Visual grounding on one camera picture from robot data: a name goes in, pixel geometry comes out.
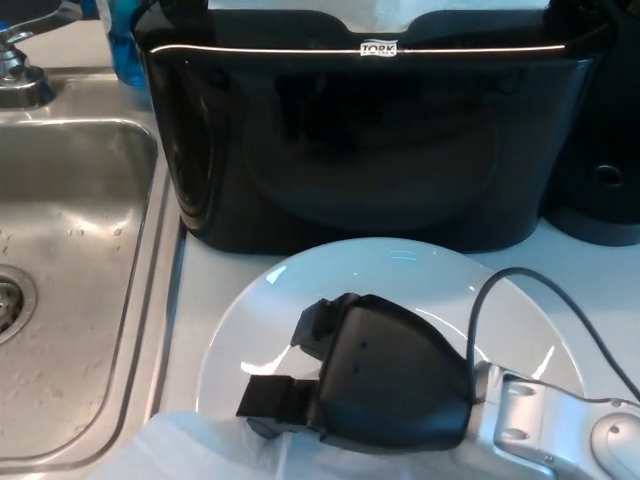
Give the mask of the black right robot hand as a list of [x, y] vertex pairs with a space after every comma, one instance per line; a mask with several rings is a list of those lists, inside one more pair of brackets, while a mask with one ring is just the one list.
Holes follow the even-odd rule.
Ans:
[[257, 435], [305, 433], [368, 454], [446, 451], [464, 439], [469, 367], [420, 316], [346, 293], [304, 309], [290, 344], [320, 361], [319, 376], [251, 376], [236, 415]]

